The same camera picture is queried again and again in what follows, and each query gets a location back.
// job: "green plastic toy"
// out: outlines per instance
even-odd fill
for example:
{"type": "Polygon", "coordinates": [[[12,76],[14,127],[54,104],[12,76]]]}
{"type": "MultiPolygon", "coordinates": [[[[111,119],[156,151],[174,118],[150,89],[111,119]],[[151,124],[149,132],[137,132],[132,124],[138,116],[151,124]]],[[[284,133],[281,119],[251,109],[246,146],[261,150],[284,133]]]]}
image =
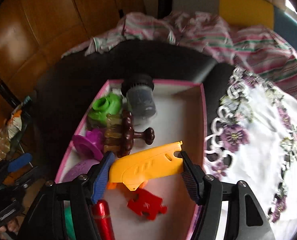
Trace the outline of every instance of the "green plastic toy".
{"type": "Polygon", "coordinates": [[[65,214],[65,225],[66,225],[67,236],[69,237],[70,240],[76,240],[71,206],[68,206],[64,209],[64,214],[65,214]]]}
{"type": "Polygon", "coordinates": [[[120,96],[109,93],[106,97],[97,99],[91,110],[88,113],[88,117],[94,124],[99,127],[106,127],[107,114],[118,114],[122,108],[122,99],[120,96]]]}

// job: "human hand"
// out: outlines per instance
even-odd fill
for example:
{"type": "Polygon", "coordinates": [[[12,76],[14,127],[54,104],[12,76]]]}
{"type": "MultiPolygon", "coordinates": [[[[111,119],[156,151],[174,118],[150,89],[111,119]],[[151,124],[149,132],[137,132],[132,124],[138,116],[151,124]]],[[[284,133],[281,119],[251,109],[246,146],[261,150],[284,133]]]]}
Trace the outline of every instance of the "human hand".
{"type": "MultiPolygon", "coordinates": [[[[18,232],[19,231],[19,224],[16,218],[12,219],[7,223],[7,229],[10,232],[18,232]]],[[[3,233],[6,232],[6,227],[0,227],[0,239],[6,239],[6,237],[3,235],[3,233]]]]}

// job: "black lid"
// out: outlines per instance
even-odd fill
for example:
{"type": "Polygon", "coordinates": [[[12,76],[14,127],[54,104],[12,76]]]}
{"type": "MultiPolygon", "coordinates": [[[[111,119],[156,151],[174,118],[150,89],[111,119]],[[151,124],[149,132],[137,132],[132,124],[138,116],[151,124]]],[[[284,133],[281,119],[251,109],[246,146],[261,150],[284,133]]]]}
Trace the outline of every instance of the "black lid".
{"type": "Polygon", "coordinates": [[[138,85],[146,85],[149,86],[152,90],[154,90],[153,79],[146,74],[135,74],[128,79],[125,79],[122,83],[121,92],[123,96],[126,96],[126,93],[130,88],[138,86],[138,85]]]}

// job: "yellow toy gun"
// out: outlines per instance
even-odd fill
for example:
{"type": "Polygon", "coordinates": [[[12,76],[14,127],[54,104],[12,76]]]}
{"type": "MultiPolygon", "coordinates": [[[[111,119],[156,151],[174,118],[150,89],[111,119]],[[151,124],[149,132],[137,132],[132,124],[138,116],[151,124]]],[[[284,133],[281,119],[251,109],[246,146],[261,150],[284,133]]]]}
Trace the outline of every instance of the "yellow toy gun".
{"type": "Polygon", "coordinates": [[[181,173],[183,159],[175,157],[181,151],[182,141],[165,144],[120,158],[109,171],[109,182],[122,182],[136,190],[144,181],[181,173]]]}

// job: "yellow cushion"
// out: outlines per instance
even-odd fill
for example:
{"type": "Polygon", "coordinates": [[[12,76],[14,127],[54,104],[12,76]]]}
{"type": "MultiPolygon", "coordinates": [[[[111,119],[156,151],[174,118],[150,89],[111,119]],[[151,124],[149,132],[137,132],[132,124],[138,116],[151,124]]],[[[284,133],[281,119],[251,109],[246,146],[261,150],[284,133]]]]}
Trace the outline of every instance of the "yellow cushion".
{"type": "Polygon", "coordinates": [[[264,0],[219,0],[219,15],[231,25],[274,28],[274,7],[264,0]]]}

